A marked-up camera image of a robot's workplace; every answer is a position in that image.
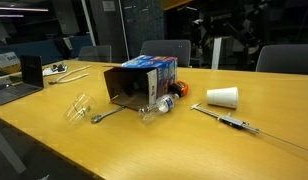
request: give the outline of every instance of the cardboard box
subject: cardboard box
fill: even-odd
[[[166,94],[176,75],[176,57],[146,55],[104,72],[111,101],[135,110]]]

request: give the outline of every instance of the glass cup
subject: glass cup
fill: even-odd
[[[95,107],[95,100],[85,94],[78,94],[76,100],[71,104],[64,114],[69,124],[77,124],[82,119],[90,119],[91,110]]]

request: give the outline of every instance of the yellow table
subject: yellow table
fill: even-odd
[[[65,61],[69,71],[86,65],[80,80],[45,89],[0,106],[0,119],[105,179],[308,179],[308,152],[261,134],[233,129],[190,106],[234,118],[308,148],[308,76],[179,68],[189,93],[149,125],[125,109],[98,124],[69,126],[63,114],[78,93],[110,104],[105,63]],[[206,104],[206,90],[237,86],[236,110]]]

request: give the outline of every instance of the clear plastic bottle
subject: clear plastic bottle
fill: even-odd
[[[154,121],[159,115],[169,112],[174,107],[174,99],[178,99],[177,94],[165,94],[159,97],[154,104],[141,107],[138,114],[144,123]]]

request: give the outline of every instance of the black chair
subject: black chair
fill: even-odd
[[[145,41],[140,54],[177,57],[179,67],[190,67],[191,43],[189,40]]]
[[[308,44],[263,47],[258,58],[256,71],[308,74]]]
[[[79,61],[112,62],[110,45],[82,47],[78,56]]]

